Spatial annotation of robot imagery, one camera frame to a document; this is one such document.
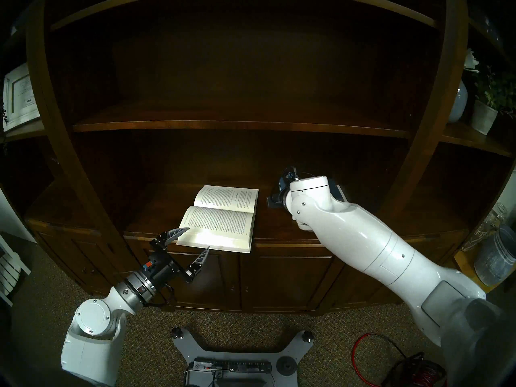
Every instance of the book page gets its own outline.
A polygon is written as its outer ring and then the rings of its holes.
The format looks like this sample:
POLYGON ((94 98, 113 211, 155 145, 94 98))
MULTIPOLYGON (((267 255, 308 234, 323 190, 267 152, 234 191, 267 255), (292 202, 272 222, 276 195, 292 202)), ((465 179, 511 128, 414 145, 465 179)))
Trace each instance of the book page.
POLYGON ((252 188, 204 186, 197 193, 195 206, 254 213, 258 190, 252 188))
POLYGON ((253 214, 191 206, 180 227, 190 230, 178 238, 178 245, 215 250, 250 252, 253 214))

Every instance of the white chair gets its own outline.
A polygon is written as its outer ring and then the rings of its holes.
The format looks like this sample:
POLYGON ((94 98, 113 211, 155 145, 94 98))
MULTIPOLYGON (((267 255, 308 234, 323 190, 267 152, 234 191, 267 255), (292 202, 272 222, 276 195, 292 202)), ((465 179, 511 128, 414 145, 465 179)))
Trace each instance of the white chair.
POLYGON ((2 236, 0 236, 0 247, 5 252, 0 257, 0 297, 12 307, 12 302, 7 295, 16 286, 20 272, 23 270, 29 275, 30 270, 22 262, 20 256, 7 245, 2 236))

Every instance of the wooden cabinet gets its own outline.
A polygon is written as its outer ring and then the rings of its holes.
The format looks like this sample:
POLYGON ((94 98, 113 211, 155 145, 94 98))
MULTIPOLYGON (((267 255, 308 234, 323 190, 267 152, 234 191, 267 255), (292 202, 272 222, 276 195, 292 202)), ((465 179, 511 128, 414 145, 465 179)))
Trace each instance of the wooden cabinet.
POLYGON ((117 271, 106 259, 109 248, 97 232, 37 221, 27 224, 45 251, 87 292, 107 295, 118 283, 117 271))
MULTIPOLYGON (((148 240, 127 239, 138 259, 144 263, 152 252, 148 240)), ((169 253, 186 268, 201 253, 200 249, 169 245, 169 253)), ((172 279, 176 301, 171 303, 178 308, 240 310, 238 254, 211 251, 201 272, 194 281, 186 283, 180 277, 172 279)))
MULTIPOLYGON (((440 264, 476 230, 516 164, 516 124, 473 130, 474 84, 446 123, 468 83, 456 59, 491 46, 481 63, 511 64, 466 0, 421 2, 40 0, 0 58, 4 72, 28 63, 42 126, 6 133, 2 189, 88 292, 145 262, 149 238, 179 226, 202 186, 228 185, 260 190, 253 251, 213 252, 193 283, 172 282, 174 307, 396 301, 265 198, 285 166, 330 176, 440 264)), ((198 253, 170 251, 183 265, 198 253)))
POLYGON ((324 247, 296 244, 257 244, 240 264, 246 312, 315 311, 343 267, 324 247))

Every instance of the white flower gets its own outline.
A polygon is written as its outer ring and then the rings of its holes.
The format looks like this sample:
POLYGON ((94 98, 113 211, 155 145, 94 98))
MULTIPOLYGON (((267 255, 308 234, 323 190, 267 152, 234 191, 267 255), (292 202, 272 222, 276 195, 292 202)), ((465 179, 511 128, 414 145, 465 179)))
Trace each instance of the white flower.
POLYGON ((479 62, 473 56, 473 51, 471 51, 471 48, 468 48, 466 51, 466 59, 464 60, 464 69, 478 73, 478 71, 475 70, 475 66, 478 64, 479 62))

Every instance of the brown carpet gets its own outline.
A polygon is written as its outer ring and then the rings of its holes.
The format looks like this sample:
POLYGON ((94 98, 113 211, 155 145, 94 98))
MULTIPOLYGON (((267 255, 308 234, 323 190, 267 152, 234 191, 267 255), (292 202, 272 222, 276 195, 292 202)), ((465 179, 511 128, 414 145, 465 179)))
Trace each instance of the brown carpet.
MULTIPOLYGON (((4 235, 32 270, 11 296, 11 337, 32 365, 59 369, 66 330, 74 310, 88 296, 35 244, 4 235)), ((298 368, 308 386, 365 386, 355 374, 350 353, 356 339, 374 331, 393 339, 406 355, 424 351, 444 365, 440 349, 416 328, 406 305, 385 305, 309 315, 236 314, 143 309, 128 318, 117 386, 182 386, 186 362, 175 349, 170 330, 188 328, 201 346, 230 351, 277 351, 302 329, 315 336, 298 368)), ((379 384, 399 354, 388 343, 369 337, 357 350, 364 377, 379 384)))

